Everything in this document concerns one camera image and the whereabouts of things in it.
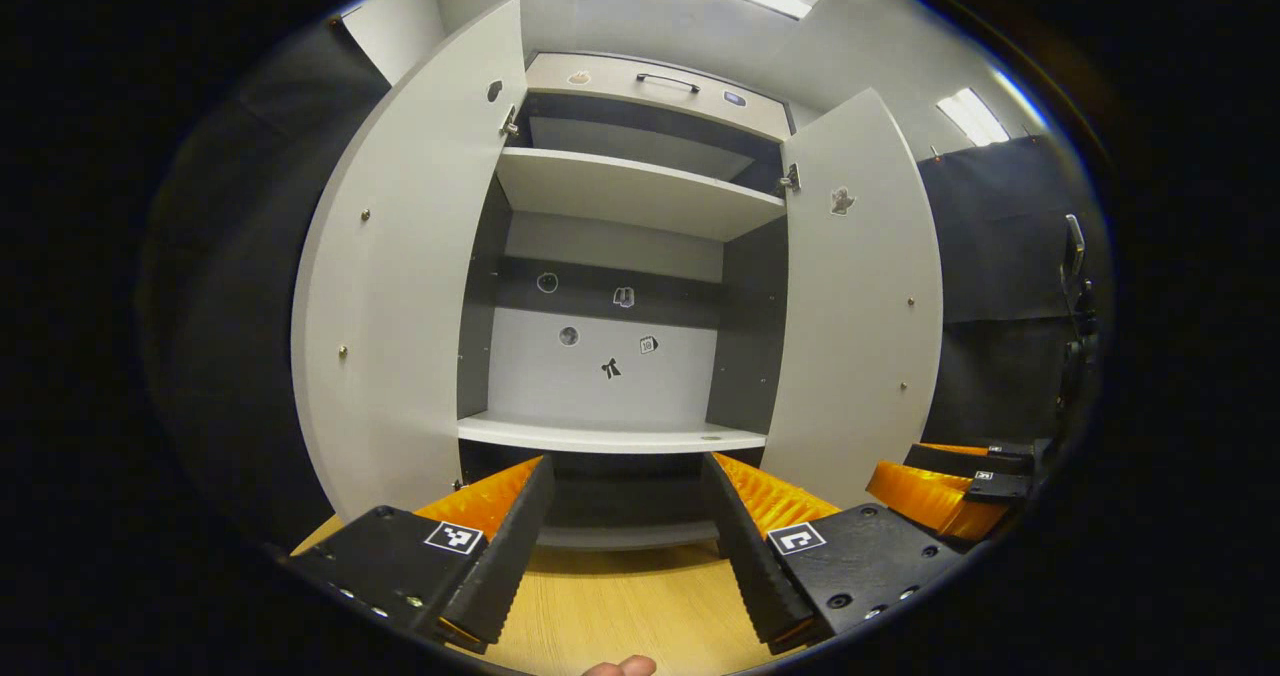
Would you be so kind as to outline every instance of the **cabinet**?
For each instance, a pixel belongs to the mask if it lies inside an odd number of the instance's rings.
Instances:
[[[417,508],[543,451],[563,456],[570,521],[589,494],[684,501],[713,449],[864,501],[876,461],[920,435],[942,319],[928,201],[877,93],[792,134],[785,102],[713,76],[522,56],[518,0],[460,29],[372,111],[321,197],[292,365],[338,515]],[[499,248],[524,219],[626,229],[652,259],[585,237],[557,257]],[[714,251],[721,278],[654,268],[663,243]],[[572,522],[550,526],[573,543]],[[714,536],[689,513],[666,526],[594,524],[586,540]]]

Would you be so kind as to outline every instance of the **wooden floor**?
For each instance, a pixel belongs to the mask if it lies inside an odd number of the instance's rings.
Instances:
[[[294,553],[340,527],[338,517],[325,521]],[[634,653],[653,658],[659,675],[730,673],[780,658],[756,641],[733,571],[713,542],[535,549],[502,640],[476,658],[538,676],[580,676]]]

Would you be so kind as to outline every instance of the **drawer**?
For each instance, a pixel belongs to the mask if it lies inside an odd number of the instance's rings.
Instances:
[[[648,74],[644,79],[636,76]],[[791,137],[787,110],[781,101],[737,87],[722,79],[690,70],[658,67],[622,56],[581,55],[581,52],[539,52],[526,70],[529,91],[581,93],[618,101],[644,102],[695,117],[735,125],[758,137],[783,142]],[[686,82],[698,84],[694,92]],[[726,95],[741,105],[731,102]]]

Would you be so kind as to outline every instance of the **open cabinet door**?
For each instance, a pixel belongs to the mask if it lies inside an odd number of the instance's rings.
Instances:
[[[311,463],[344,521],[379,504],[420,508],[461,476],[467,265],[502,127],[525,92],[511,0],[399,79],[316,206],[293,297],[293,390]]]
[[[787,321],[760,466],[849,508],[919,440],[942,346],[942,266],[906,140],[874,91],[782,143]],[[844,189],[852,200],[833,214]]]

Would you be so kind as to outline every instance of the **finger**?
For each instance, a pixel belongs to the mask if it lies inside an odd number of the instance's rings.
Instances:
[[[648,656],[635,654],[618,664],[622,676],[653,676],[658,671],[658,663]]]
[[[630,676],[617,663],[595,663],[582,672],[582,676]]]

